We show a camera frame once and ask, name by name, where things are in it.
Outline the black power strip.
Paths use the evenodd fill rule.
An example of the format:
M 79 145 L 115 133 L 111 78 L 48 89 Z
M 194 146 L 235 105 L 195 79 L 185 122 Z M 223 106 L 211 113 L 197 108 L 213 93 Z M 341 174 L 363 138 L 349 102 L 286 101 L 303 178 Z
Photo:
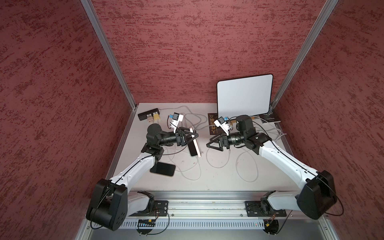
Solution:
M 144 120 L 147 120 L 149 117 L 153 117 L 155 114 L 159 114 L 159 113 L 160 113 L 159 109 L 155 108 L 146 112 L 139 113 L 138 118 L 140 121 L 144 121 Z

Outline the black box behind tablet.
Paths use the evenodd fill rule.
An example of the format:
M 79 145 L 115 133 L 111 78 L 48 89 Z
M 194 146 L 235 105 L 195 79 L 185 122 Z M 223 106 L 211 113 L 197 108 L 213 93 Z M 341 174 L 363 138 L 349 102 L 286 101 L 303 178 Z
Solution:
M 259 115 L 259 117 L 267 123 L 280 123 L 281 122 L 280 117 L 274 112 L 272 112 L 270 114 L 262 114 L 262 115 Z

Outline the pink charger plug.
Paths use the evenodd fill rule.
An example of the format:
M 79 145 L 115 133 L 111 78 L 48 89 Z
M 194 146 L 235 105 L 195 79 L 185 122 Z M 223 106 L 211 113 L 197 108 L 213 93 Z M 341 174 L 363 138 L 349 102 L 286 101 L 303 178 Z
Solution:
M 154 122 L 154 117 L 153 116 L 149 116 L 147 117 L 147 120 L 149 123 L 153 123 Z

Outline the pink case phone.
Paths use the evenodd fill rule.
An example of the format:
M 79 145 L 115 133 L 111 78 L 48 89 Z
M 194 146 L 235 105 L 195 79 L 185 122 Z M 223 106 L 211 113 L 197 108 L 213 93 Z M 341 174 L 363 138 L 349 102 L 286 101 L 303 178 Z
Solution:
M 191 157 L 202 157 L 201 149 L 198 143 L 198 138 L 194 140 L 192 144 L 188 145 L 188 149 L 190 152 Z

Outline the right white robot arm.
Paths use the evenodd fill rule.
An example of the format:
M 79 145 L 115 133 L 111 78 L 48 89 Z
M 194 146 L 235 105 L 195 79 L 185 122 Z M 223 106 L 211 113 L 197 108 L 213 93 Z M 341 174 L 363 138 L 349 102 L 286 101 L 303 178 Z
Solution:
M 280 210 L 301 211 L 317 220 L 340 200 L 336 194 L 334 177 L 327 171 L 319 172 L 282 150 L 265 132 L 258 132 L 250 116 L 236 118 L 237 132 L 230 133 L 230 120 L 220 117 L 215 120 L 223 130 L 207 143 L 209 149 L 223 151 L 231 146 L 243 145 L 255 154 L 273 163 L 298 186 L 296 192 L 270 192 L 261 200 L 264 214 Z

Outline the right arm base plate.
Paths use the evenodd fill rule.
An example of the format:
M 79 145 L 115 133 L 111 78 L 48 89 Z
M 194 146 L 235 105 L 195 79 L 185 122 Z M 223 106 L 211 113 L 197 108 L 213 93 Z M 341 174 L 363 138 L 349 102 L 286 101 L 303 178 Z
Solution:
M 274 210 L 267 201 L 245 201 L 248 217 L 286 217 L 285 210 Z

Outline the aluminium rail frame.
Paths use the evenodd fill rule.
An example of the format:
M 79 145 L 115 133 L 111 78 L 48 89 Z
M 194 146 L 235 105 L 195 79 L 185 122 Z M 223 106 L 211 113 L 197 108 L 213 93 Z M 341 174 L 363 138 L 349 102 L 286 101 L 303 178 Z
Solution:
M 249 217 L 246 201 L 263 192 L 154 192 L 168 202 L 167 215 L 127 217 L 116 231 L 83 220 L 77 240 L 337 240 L 327 215 L 312 220 L 288 210 L 276 217 L 275 234 L 265 232 L 267 217 Z

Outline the gold edged black phone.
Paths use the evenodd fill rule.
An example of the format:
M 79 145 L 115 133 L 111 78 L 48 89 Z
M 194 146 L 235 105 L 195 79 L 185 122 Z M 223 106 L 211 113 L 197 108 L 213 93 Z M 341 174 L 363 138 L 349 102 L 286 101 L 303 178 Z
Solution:
M 151 169 L 153 174 L 173 177 L 176 171 L 176 166 L 168 163 L 158 162 Z

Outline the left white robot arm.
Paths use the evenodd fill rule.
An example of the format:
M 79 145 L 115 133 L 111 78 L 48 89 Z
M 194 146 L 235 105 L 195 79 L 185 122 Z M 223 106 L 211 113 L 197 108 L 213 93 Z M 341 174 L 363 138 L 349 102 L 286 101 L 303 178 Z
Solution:
M 126 217 L 138 212 L 153 212 L 155 203 L 151 194 L 138 192 L 130 195 L 129 192 L 147 172 L 172 177 L 176 166 L 161 162 L 164 147 L 177 145 L 185 148 L 198 136 L 195 131 L 184 127 L 165 132 L 159 124 L 151 124 L 147 129 L 147 141 L 138 157 L 119 174 L 97 182 L 86 213 L 91 228 L 97 224 L 115 231 Z

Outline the white tablet on stand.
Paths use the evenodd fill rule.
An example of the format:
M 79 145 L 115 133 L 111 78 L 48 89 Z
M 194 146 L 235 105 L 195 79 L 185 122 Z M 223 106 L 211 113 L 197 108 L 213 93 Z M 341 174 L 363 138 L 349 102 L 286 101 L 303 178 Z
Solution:
M 270 109 L 273 75 L 261 75 L 217 83 L 219 117 L 266 114 Z

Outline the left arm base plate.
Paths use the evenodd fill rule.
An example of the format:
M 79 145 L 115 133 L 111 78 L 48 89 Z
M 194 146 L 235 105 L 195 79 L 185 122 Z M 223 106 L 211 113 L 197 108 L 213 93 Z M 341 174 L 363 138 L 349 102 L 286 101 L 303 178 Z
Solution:
M 154 201 L 150 205 L 150 215 L 154 217 L 166 217 L 168 215 L 168 201 Z

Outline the black book gold lettering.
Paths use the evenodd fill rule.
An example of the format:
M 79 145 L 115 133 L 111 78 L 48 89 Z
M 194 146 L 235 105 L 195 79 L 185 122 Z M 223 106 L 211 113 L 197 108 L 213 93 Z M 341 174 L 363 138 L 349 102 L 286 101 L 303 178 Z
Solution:
M 218 119 L 219 116 L 217 113 L 208 113 L 209 133 L 211 136 L 215 136 L 224 132 L 221 127 L 217 127 L 215 125 L 215 121 Z

